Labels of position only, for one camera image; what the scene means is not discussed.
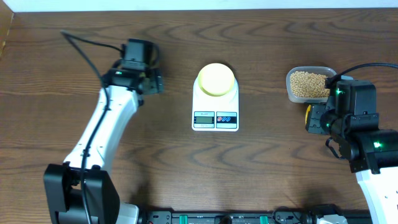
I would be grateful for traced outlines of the yellow measuring scoop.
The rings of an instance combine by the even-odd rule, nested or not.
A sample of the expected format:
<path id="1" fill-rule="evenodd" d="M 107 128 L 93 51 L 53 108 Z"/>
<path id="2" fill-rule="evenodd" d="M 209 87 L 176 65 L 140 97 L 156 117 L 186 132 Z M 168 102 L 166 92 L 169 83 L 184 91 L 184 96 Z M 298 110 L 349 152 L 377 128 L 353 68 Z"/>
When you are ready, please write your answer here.
<path id="1" fill-rule="evenodd" d="M 308 115 L 310 114 L 311 109 L 312 109 L 312 106 L 308 105 L 306 112 L 305 112 L 305 125 L 307 125 L 307 123 L 308 123 Z"/>

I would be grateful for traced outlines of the pale yellow bowl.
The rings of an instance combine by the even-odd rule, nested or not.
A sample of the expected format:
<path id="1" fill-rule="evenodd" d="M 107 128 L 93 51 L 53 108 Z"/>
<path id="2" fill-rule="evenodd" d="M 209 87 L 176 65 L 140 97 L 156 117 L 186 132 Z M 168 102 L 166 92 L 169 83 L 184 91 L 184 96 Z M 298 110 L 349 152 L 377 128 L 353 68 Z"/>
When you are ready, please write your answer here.
<path id="1" fill-rule="evenodd" d="M 223 96 L 229 93 L 235 84 L 233 71 L 222 63 L 204 66 L 197 79 L 200 90 L 209 96 Z"/>

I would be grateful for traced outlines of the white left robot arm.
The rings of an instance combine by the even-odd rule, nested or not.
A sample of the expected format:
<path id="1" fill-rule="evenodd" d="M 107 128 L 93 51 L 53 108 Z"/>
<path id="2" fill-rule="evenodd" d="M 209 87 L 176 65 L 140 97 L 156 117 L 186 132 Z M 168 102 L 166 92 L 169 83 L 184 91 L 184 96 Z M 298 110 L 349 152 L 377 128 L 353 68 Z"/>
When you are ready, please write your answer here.
<path id="1" fill-rule="evenodd" d="M 99 75 L 96 108 L 80 140 L 62 164 L 49 164 L 44 187 L 52 223 L 144 223 L 137 205 L 122 202 L 111 180 L 123 132 L 144 104 L 144 95 L 164 90 L 159 47 L 129 39 L 117 61 Z"/>

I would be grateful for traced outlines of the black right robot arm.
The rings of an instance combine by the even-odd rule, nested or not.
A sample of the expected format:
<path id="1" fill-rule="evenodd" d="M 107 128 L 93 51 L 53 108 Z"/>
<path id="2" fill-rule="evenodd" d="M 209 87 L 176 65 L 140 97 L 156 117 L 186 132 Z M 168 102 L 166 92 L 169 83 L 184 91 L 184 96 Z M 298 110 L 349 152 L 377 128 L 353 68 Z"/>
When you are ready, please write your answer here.
<path id="1" fill-rule="evenodd" d="M 397 131 L 379 128 L 376 87 L 369 80 L 329 78 L 325 103 L 307 108 L 305 129 L 339 145 L 366 198 L 373 223 L 397 223 Z"/>

